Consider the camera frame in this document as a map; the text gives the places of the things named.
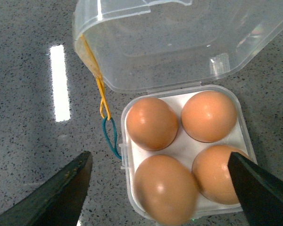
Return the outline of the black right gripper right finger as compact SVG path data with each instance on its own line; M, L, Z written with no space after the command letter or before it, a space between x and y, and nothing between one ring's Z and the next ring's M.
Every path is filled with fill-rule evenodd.
M283 181L238 152L228 169L249 225L283 226Z

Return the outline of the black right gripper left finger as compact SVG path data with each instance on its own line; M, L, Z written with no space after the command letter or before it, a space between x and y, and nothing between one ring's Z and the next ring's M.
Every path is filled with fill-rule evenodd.
M75 226L88 193L92 154L84 151L0 215L0 226Z

